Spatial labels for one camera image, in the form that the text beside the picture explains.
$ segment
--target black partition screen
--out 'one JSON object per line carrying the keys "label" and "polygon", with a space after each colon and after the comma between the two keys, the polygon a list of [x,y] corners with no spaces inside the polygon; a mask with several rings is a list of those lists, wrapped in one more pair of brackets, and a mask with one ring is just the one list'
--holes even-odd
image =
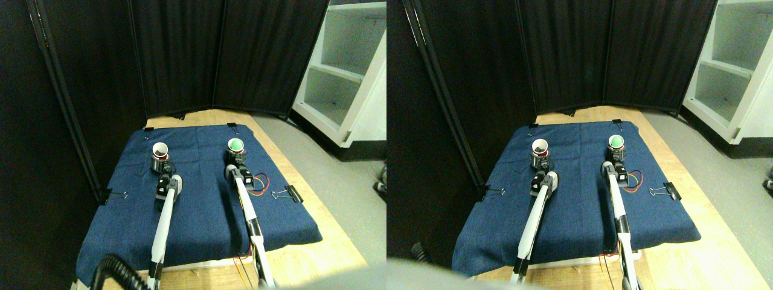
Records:
{"label": "black partition screen", "polygon": [[214,107],[287,114],[327,0],[226,1]]}
{"label": "black partition screen", "polygon": [[604,102],[679,110],[716,4],[615,0]]}
{"label": "black partition screen", "polygon": [[388,77],[400,84],[388,87],[388,131],[399,132],[390,136],[390,172],[401,180],[390,189],[387,254],[406,257],[421,242],[450,268],[482,184],[512,132],[536,117],[517,11],[508,1],[387,9],[388,58],[399,60]]}
{"label": "black partition screen", "polygon": [[97,204],[30,16],[0,0],[0,285],[65,288]]}
{"label": "black partition screen", "polygon": [[49,1],[49,46],[97,178],[107,185],[128,136],[145,126],[145,106],[127,2]]}
{"label": "black partition screen", "polygon": [[148,117],[211,107],[223,1],[132,2]]}
{"label": "black partition screen", "polygon": [[519,3],[537,114],[601,104],[612,0]]}
{"label": "black partition screen", "polygon": [[487,179],[516,128],[534,122],[534,100],[516,3],[414,1],[458,123]]}
{"label": "black partition screen", "polygon": [[[417,242],[431,238],[443,214],[454,206],[455,196],[469,195],[475,183],[465,168],[438,96],[411,34],[400,0],[389,0],[387,22],[390,41],[387,57],[387,126],[389,134],[390,195],[387,196],[386,254],[410,258]],[[444,236],[454,243],[455,236]],[[447,253],[437,254],[441,257]]]}

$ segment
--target gray floor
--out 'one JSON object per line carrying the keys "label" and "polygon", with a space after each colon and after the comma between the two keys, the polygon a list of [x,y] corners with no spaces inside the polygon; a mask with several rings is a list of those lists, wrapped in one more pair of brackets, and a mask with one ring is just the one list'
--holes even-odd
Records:
{"label": "gray floor", "polygon": [[730,159],[689,125],[659,111],[642,113],[698,182],[773,288],[773,198],[762,188],[773,159]]}
{"label": "gray floor", "polygon": [[317,193],[365,261],[384,261],[387,205],[372,187],[384,163],[340,162],[293,125],[269,115],[253,118]]}

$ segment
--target shelf compartment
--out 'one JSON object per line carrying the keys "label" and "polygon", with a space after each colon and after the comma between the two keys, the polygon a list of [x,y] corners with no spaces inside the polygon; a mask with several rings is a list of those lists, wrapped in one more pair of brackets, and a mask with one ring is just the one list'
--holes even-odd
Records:
{"label": "shelf compartment", "polygon": [[713,59],[754,71],[773,30],[773,2],[717,6]]}
{"label": "shelf compartment", "polygon": [[365,75],[387,29],[386,13],[385,2],[328,7],[321,63]]}
{"label": "shelf compartment", "polygon": [[357,81],[327,71],[308,70],[303,103],[340,126],[358,90]]}
{"label": "shelf compartment", "polygon": [[701,60],[701,64],[715,69],[724,70],[728,73],[736,74],[739,77],[743,77],[747,80],[751,79],[751,75],[754,74],[753,70],[749,70],[743,67],[738,67],[729,63],[723,63],[718,60]]}
{"label": "shelf compartment", "polygon": [[342,70],[338,67],[331,67],[325,64],[312,64],[310,65],[312,69],[319,70],[323,73],[330,73],[333,75],[336,75],[337,77],[343,77],[347,80],[351,80],[356,83],[362,83],[363,78],[365,78],[362,74],[359,73],[353,73],[348,70]]}
{"label": "shelf compartment", "polygon": [[698,66],[695,99],[729,124],[748,84],[749,78],[730,72],[726,67],[701,62]]}

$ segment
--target paper cup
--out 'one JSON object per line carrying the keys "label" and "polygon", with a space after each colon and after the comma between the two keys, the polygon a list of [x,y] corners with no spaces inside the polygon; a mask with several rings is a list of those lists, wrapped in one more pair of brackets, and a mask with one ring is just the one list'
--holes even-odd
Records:
{"label": "paper cup", "polygon": [[547,156],[547,141],[545,139],[537,139],[532,142],[532,153],[537,156]]}
{"label": "paper cup", "polygon": [[162,142],[155,143],[153,145],[153,157],[159,160],[166,160],[169,158],[169,147]]}
{"label": "paper cup", "polygon": [[625,147],[625,139],[623,139],[623,136],[620,135],[612,135],[609,136],[608,144],[610,148],[620,149]]}
{"label": "paper cup", "polygon": [[240,153],[244,151],[244,142],[239,138],[232,138],[228,140],[228,150]]}

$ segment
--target blue cloth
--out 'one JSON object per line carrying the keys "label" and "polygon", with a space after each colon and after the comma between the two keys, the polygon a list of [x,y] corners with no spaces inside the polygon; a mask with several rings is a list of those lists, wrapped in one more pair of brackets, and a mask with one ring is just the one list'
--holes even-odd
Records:
{"label": "blue cloth", "polygon": [[614,215],[606,177],[601,175],[607,141],[615,134],[625,139],[626,169],[644,174],[636,193],[621,190],[633,249],[699,240],[700,233],[680,201],[649,194],[649,188],[663,187],[666,177],[638,128],[628,121],[621,126],[624,131],[611,121],[541,125],[531,129],[532,136],[528,127],[516,130],[489,177],[491,188],[505,188],[506,193],[475,204],[457,239],[453,270],[478,275],[515,264],[534,204],[529,184],[536,170],[530,166],[530,153],[538,138],[548,142],[559,185],[547,200],[531,264],[594,257],[615,249]]}
{"label": "blue cloth", "polygon": [[238,125],[237,130],[239,135],[227,125],[217,125],[160,128],[132,134],[109,185],[114,192],[128,192],[128,198],[111,200],[97,210],[80,249],[77,277],[89,285],[94,269],[105,254],[117,254],[134,269],[148,269],[161,214],[161,207],[155,205],[158,174],[150,170],[151,147],[156,142],[164,142],[169,147],[170,160],[182,177],[182,191],[172,211],[164,266],[247,253],[249,242],[239,197],[223,177],[224,156],[231,138],[244,141],[247,168],[252,173],[265,173],[271,179],[265,194],[250,195],[265,236],[266,250],[321,241],[317,223],[302,203],[271,196],[272,190],[282,191],[288,182],[253,132],[244,125]]}

